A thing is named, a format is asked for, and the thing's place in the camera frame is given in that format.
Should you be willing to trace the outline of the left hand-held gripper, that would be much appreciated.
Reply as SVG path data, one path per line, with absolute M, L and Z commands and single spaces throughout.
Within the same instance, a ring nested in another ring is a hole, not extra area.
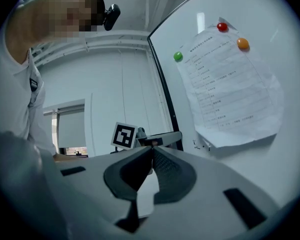
M 167 132 L 147 136 L 143 127 L 117 122 L 111 139 L 111 145 L 116 149 L 131 150 L 145 146 L 169 147 L 182 139 L 180 131 Z

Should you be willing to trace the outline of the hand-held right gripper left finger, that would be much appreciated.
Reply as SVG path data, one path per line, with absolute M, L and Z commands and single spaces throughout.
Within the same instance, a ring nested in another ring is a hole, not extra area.
M 152 148 L 56 162 L 69 240 L 154 240 L 139 230 L 137 192 L 152 168 Z

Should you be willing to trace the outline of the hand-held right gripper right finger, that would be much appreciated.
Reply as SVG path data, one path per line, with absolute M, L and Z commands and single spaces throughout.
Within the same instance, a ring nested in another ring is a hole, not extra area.
M 152 165 L 159 191 L 138 239 L 243 238 L 279 210 L 265 191 L 220 162 L 155 147 Z

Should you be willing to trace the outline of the white whiteboard with black stand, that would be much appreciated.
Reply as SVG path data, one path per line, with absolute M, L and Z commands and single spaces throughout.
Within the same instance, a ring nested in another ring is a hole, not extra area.
M 174 54 L 191 37 L 218 23 L 236 28 L 278 79 L 284 111 L 277 134 L 216 148 L 194 127 Z M 221 162 L 263 189 L 280 207 L 300 196 L 300 20 L 284 0 L 185 0 L 147 38 L 169 119 L 182 133 L 180 148 Z

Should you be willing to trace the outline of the grey roller blind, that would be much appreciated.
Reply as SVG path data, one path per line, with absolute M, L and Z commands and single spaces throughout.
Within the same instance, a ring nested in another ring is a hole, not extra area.
M 58 121 L 58 147 L 86 146 L 85 112 L 83 109 L 61 112 Z

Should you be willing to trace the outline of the printed white paper sheet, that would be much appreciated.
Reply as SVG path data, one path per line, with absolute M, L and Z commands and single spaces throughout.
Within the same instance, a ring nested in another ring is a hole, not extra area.
M 254 47 L 238 46 L 242 37 L 230 24 L 211 25 L 179 48 L 195 131 L 215 148 L 274 136 L 283 121 L 283 89 Z

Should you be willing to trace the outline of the person's white shirt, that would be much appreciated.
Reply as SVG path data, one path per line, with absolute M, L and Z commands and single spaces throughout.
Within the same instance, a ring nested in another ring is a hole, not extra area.
M 0 132 L 11 132 L 30 141 L 37 148 L 49 151 L 57 160 L 56 148 L 44 129 L 45 87 L 31 50 L 24 63 L 19 64 L 6 47 L 6 26 L 14 10 L 0 29 Z M 30 78 L 38 83 L 35 92 L 31 91 Z

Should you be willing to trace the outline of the orange round magnet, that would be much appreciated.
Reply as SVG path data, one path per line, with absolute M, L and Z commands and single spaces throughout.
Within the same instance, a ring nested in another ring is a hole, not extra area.
M 243 37 L 238 38 L 236 43 L 238 48 L 241 50 L 246 50 L 250 47 L 248 40 Z

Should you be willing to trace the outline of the window with dark frame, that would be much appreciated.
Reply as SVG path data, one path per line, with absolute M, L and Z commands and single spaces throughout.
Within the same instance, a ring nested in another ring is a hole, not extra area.
M 47 133 L 48 139 L 52 141 L 56 151 L 61 155 L 70 157 L 88 157 L 87 145 L 83 147 L 68 147 L 59 148 L 58 145 L 58 128 L 60 113 L 68 111 L 84 110 L 85 112 L 85 100 L 79 99 L 75 101 L 69 101 L 61 104 L 55 104 L 43 109 L 44 114 L 44 130 Z

